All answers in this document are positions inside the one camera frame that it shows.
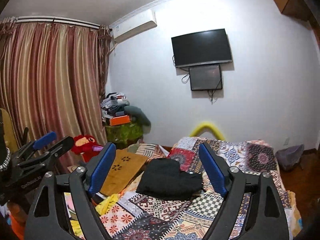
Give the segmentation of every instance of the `silver screw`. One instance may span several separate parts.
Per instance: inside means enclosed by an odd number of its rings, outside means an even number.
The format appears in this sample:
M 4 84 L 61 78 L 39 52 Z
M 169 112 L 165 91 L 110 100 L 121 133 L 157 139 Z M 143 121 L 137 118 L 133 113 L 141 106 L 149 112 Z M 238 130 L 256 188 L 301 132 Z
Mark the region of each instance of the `silver screw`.
M 266 172 L 266 171 L 264 171 L 262 173 L 262 176 L 265 177 L 265 178 L 270 178 L 270 174 L 268 172 Z
M 239 168 L 236 167 L 236 166 L 231 166 L 230 167 L 230 171 L 233 172 L 233 173 L 237 173 L 237 172 L 239 172 Z
M 78 173 L 84 172 L 84 171 L 85 171 L 85 167 L 80 166 L 80 167 L 76 168 L 76 171 L 77 171 Z
M 45 176 L 46 178 L 50 178 L 52 175 L 53 175 L 52 171 L 48 171 L 48 172 L 45 173 L 44 176 Z

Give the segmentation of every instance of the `air conditioner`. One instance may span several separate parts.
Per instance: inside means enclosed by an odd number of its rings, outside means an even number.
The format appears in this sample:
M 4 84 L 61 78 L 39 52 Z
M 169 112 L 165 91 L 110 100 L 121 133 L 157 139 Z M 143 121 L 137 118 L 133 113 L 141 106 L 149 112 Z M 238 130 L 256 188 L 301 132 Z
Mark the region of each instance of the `air conditioner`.
M 152 10 L 143 11 L 113 28 L 113 38 L 120 43 L 134 35 L 157 27 L 156 16 Z

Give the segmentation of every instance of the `yellow foam tube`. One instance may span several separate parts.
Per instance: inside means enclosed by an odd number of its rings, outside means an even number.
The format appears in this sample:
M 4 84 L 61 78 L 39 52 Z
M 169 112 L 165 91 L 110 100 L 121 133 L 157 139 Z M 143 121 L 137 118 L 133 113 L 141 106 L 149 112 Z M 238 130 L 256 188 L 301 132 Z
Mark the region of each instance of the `yellow foam tube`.
M 192 131 L 189 136 L 198 136 L 203 129 L 209 129 L 217 140 L 226 140 L 223 134 L 218 130 L 218 128 L 210 122 L 202 122 Z

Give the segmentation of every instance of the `gray bag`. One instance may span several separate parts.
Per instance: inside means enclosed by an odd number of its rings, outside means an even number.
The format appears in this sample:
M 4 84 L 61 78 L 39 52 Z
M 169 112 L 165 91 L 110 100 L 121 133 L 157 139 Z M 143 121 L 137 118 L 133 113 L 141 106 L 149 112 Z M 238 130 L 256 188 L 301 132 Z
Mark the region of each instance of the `gray bag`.
M 303 150 L 304 144 L 277 151 L 276 158 L 278 160 L 279 166 L 284 171 L 292 170 L 295 164 L 299 163 Z

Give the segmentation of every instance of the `television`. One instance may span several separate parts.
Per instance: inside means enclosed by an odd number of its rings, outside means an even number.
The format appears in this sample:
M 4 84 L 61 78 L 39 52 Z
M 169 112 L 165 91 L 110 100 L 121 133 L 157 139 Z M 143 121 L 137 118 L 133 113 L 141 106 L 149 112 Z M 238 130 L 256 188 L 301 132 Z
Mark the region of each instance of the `television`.
M 225 29 L 171 38 L 176 67 L 232 62 Z
M 190 67 L 189 74 L 190 87 L 192 91 L 222 89 L 220 65 Z

